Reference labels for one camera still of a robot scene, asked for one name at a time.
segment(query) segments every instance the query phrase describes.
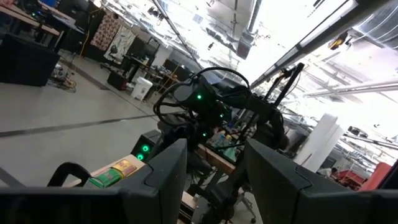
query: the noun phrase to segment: white pipe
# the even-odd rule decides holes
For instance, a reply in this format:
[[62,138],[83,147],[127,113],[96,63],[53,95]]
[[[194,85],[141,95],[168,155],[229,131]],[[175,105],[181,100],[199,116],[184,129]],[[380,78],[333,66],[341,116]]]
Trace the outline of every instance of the white pipe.
[[311,95],[303,95],[303,97],[321,97],[321,96],[335,96],[335,95],[350,95],[350,94],[359,94],[359,93],[374,93],[379,91],[398,91],[398,85],[393,86],[384,86],[384,87],[375,87],[375,88],[366,88],[360,90],[339,90],[337,93],[320,93],[320,94],[311,94]]
[[[390,80],[383,80],[383,81],[376,81],[376,82],[366,82],[357,85],[349,85],[349,86],[342,86],[334,88],[333,91],[350,91],[355,90],[358,88],[367,88],[367,87],[375,87],[375,86],[384,86],[384,85],[395,85],[398,84],[398,78],[393,78]],[[318,94],[327,94],[331,93],[331,91],[314,91],[311,93],[306,93],[303,96],[311,96],[311,95],[318,95]]]

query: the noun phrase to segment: support beam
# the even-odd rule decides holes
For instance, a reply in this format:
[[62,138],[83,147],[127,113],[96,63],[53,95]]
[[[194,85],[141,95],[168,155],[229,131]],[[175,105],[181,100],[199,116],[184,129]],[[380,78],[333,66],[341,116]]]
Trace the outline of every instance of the support beam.
[[[251,85],[252,88],[257,87],[260,85],[262,82],[269,80],[272,78],[275,74],[277,74],[282,68],[289,66],[296,61],[300,60],[306,54],[309,54],[316,50],[317,48],[321,47],[328,41],[330,41],[332,38],[340,35],[342,32],[350,29],[353,27],[355,24],[359,23],[361,20],[365,19],[368,17],[370,14],[372,14],[374,11],[378,10],[380,7],[385,5],[385,3],[389,2],[390,0],[356,0],[356,3],[358,4],[356,7],[354,7],[350,12],[347,12],[344,16],[342,16],[338,21],[333,23],[332,25],[328,26],[325,30],[321,31],[317,30],[321,25],[324,25],[322,23],[324,22],[332,22],[328,21],[328,19],[332,16],[329,15],[318,27],[316,27],[314,30],[312,30],[311,33],[309,33],[307,36],[305,36],[294,48],[292,48],[290,51],[288,51],[280,60],[277,61],[277,63],[273,64],[271,68],[269,68],[264,74],[262,74],[253,84]],[[346,4],[351,4],[352,1],[346,1]],[[316,34],[316,36],[312,39],[308,40],[308,37],[310,37],[312,34],[320,32],[319,34]]]

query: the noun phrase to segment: green led light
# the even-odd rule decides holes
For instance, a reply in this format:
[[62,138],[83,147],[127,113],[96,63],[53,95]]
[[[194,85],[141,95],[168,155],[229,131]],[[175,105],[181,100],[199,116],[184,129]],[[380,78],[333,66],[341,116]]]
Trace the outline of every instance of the green led light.
[[138,155],[137,155],[137,159],[138,159],[139,161],[143,160],[143,159],[144,159],[144,155],[138,154]]
[[143,147],[142,147],[142,151],[143,151],[143,152],[149,152],[149,146],[146,146],[146,145],[143,146]]

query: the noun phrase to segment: white trash can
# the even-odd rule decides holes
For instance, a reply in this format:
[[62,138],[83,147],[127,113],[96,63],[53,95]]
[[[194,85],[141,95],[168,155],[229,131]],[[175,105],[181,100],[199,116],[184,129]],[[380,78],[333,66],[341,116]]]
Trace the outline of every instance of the white trash can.
[[131,96],[137,100],[142,101],[149,89],[152,87],[153,83],[146,80],[145,78],[139,77],[136,81],[136,87],[134,87]]

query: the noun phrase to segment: concrete floor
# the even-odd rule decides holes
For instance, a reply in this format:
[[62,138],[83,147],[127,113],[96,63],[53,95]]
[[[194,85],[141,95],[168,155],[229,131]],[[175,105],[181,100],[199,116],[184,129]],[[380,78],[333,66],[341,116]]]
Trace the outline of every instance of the concrete floor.
[[[154,100],[143,103],[114,89],[106,83],[109,72],[96,62],[77,57],[73,64],[110,90],[100,90],[77,73],[72,76],[76,93],[51,86],[0,83],[0,167],[25,185],[47,185],[55,169],[66,161],[89,171],[99,169],[128,155],[142,133],[156,128],[156,117],[135,119],[152,115]],[[125,118],[127,121],[90,123]],[[254,202],[251,194],[247,196]],[[254,210],[257,223],[262,223],[256,204]],[[250,223],[251,218],[240,203],[232,221]]]

